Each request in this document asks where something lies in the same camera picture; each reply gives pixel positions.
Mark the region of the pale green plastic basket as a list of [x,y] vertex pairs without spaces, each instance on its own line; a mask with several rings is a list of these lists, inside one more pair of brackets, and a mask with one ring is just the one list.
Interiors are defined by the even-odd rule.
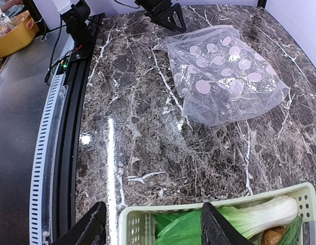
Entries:
[[[310,243],[316,244],[316,192],[314,186],[302,184],[273,190],[252,196],[214,201],[216,207],[234,205],[237,208],[255,206],[273,197],[288,195],[298,202],[299,214],[304,222],[310,223]],[[119,215],[119,244],[155,244],[155,225],[151,214],[154,212],[189,211],[199,209],[202,203],[167,206],[133,206],[124,209]]]

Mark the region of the clear dotted zip top bag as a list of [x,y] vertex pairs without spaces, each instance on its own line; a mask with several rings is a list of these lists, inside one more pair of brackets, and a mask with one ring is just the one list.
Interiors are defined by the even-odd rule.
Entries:
[[220,25],[162,39],[182,115],[217,126],[259,117],[284,101],[289,87],[270,63],[240,39],[233,26]]

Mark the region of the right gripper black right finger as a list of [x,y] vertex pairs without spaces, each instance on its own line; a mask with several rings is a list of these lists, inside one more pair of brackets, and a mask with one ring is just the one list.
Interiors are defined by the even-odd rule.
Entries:
[[248,245],[253,244],[244,238],[218,211],[208,202],[201,209],[202,244]]

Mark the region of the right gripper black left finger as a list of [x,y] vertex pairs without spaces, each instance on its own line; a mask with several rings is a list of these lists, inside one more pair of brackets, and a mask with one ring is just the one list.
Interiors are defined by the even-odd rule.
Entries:
[[95,203],[89,211],[54,245],[106,244],[107,207],[104,202]]

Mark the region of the bok choy toy green white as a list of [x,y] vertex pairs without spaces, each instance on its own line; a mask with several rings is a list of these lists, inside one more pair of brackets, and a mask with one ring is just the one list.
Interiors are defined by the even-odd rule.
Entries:
[[261,244],[297,244],[302,226],[297,202],[287,195],[246,208],[205,202],[198,210],[153,217],[156,244],[252,244],[258,234]]

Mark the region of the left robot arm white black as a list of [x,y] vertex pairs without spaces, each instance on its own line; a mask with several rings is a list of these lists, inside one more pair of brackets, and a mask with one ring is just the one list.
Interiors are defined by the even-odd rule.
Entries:
[[[88,53],[93,41],[93,34],[86,24],[90,20],[90,7],[86,1],[53,1],[56,6],[61,22],[66,24],[66,32],[75,42],[75,52]],[[170,31],[184,33],[186,25],[183,18],[181,5],[173,4],[169,0],[134,2],[136,8],[144,8],[146,17],[151,22]]]

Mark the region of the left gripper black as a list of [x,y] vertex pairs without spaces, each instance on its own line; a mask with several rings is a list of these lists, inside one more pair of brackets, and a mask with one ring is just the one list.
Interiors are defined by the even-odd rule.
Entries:
[[186,24],[180,4],[172,4],[170,0],[135,0],[135,4],[143,7],[144,14],[151,22],[170,31],[184,33]]

